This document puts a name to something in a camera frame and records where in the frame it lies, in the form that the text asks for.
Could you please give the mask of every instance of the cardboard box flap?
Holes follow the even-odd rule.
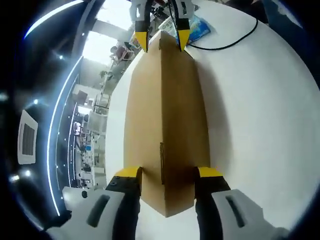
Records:
[[[192,168],[209,167],[209,151],[196,64],[161,32],[132,74],[124,166],[143,167],[142,199],[170,217],[194,205]]]

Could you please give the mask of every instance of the white table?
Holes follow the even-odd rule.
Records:
[[[255,19],[234,8],[193,0],[214,27],[196,42],[217,48],[248,33]],[[232,189],[263,208],[266,220],[291,229],[320,181],[320,92],[296,52],[267,25],[221,51],[187,47],[196,59],[208,121],[211,166]],[[126,107],[140,52],[115,88],[105,140],[108,180],[123,167]],[[142,203],[137,234],[199,239],[194,209],[164,218]]]

